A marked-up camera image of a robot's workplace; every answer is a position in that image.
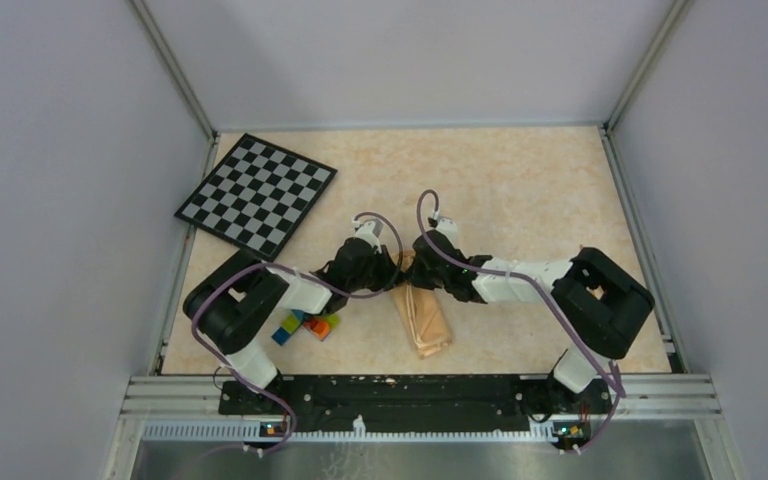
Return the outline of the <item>orange cloth napkin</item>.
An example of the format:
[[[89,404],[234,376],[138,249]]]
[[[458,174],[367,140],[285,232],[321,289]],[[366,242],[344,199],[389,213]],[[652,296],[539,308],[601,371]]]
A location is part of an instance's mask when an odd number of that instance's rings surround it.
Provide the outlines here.
[[[454,340],[448,320],[432,290],[400,280],[389,291],[409,343],[425,359],[450,346]]]

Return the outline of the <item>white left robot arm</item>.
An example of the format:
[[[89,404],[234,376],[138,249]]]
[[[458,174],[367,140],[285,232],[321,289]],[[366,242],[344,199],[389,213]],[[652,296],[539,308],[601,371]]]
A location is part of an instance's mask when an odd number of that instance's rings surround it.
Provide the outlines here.
[[[349,238],[322,268],[301,273],[240,250],[198,284],[182,311],[194,337],[246,382],[243,401],[257,413],[279,404],[278,369],[256,336],[275,310],[327,316],[351,298],[371,298],[400,280],[400,259],[385,246]]]

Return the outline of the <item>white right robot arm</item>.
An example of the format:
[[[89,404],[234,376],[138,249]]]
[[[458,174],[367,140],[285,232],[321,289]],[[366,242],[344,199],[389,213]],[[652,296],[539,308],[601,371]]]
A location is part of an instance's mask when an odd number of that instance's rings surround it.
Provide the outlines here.
[[[626,357],[655,307],[650,291],[595,247],[554,262],[506,261],[492,255],[465,257],[438,230],[413,243],[411,284],[442,289],[464,303],[542,303],[573,344],[553,367],[546,385],[549,404],[572,412],[601,377],[625,396],[617,363]]]

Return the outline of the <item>colourful toy block pile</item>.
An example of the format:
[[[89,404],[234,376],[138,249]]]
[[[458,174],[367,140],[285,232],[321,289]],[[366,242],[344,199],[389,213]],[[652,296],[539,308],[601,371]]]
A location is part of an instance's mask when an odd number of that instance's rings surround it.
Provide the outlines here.
[[[324,341],[338,327],[340,322],[341,319],[336,314],[314,316],[292,310],[273,332],[271,338],[277,345],[283,346],[296,332],[305,330],[318,340]]]

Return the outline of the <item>black white checkerboard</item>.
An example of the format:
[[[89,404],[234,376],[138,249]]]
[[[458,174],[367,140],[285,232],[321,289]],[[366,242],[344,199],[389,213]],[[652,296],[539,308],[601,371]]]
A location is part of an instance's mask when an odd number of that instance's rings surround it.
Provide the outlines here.
[[[175,217],[271,262],[337,173],[246,133],[178,207]]]

